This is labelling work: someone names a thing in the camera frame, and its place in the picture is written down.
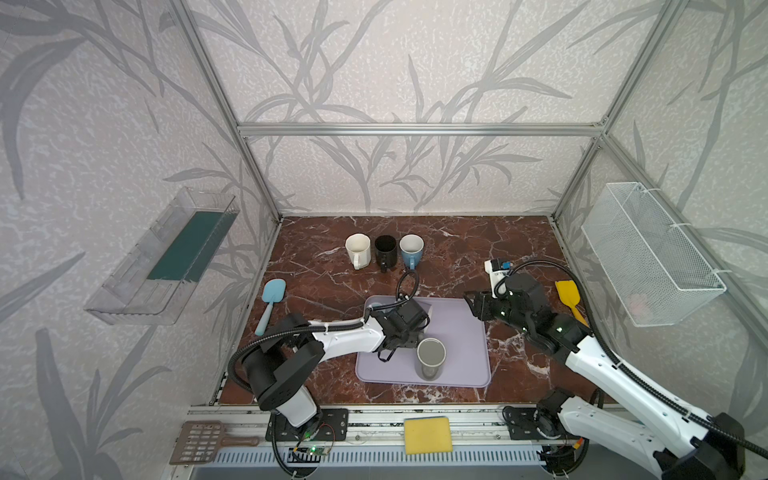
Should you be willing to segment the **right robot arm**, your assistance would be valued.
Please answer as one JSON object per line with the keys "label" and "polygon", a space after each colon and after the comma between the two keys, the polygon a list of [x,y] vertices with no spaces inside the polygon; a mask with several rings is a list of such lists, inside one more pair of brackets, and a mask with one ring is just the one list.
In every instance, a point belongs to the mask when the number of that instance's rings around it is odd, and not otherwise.
{"label": "right robot arm", "polygon": [[525,273],[528,265],[486,261],[489,289],[463,295],[472,315],[520,331],[529,344],[589,380],[598,396],[609,396],[635,417],[629,421],[556,388],[536,407],[543,436],[594,441],[658,479],[739,479],[747,453],[766,457],[736,419],[712,416],[674,396],[613,352],[597,328],[553,311],[543,286]]}

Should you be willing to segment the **blue polka dot mug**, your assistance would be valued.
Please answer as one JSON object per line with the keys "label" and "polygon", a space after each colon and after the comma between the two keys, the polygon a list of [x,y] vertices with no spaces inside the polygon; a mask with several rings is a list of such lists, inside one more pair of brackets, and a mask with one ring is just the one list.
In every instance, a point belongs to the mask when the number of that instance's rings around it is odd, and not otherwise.
{"label": "blue polka dot mug", "polygon": [[404,266],[407,270],[415,270],[422,259],[425,242],[416,234],[404,235],[399,241],[399,248]]}

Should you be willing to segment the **black mug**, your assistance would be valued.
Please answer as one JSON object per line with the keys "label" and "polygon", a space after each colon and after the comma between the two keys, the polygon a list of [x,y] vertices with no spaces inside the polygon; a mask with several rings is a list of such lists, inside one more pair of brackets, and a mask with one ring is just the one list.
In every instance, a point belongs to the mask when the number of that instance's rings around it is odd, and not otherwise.
{"label": "black mug", "polygon": [[377,266],[382,273],[393,270],[398,261],[397,241],[391,235],[378,236],[374,241]]}

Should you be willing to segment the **white faceted mug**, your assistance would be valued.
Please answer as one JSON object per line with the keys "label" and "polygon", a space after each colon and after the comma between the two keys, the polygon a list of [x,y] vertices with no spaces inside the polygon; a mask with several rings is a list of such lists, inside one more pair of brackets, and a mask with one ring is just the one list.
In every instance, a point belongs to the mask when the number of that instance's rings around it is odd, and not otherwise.
{"label": "white faceted mug", "polygon": [[345,249],[355,270],[361,270],[370,265],[371,241],[363,233],[350,235],[345,241]]}

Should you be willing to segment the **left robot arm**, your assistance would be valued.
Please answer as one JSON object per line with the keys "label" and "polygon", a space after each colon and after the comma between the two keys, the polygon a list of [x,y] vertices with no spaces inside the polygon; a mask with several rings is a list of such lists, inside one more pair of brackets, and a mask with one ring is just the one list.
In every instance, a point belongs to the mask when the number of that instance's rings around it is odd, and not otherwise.
{"label": "left robot arm", "polygon": [[430,317],[416,301],[420,276],[407,269],[399,278],[414,281],[395,300],[368,306],[355,320],[308,321],[298,313],[251,343],[239,348],[227,364],[227,378],[249,392],[262,411],[283,417],[301,431],[322,421],[321,409],[305,383],[321,363],[357,353],[371,353],[381,362],[404,349],[415,349],[424,338]]}

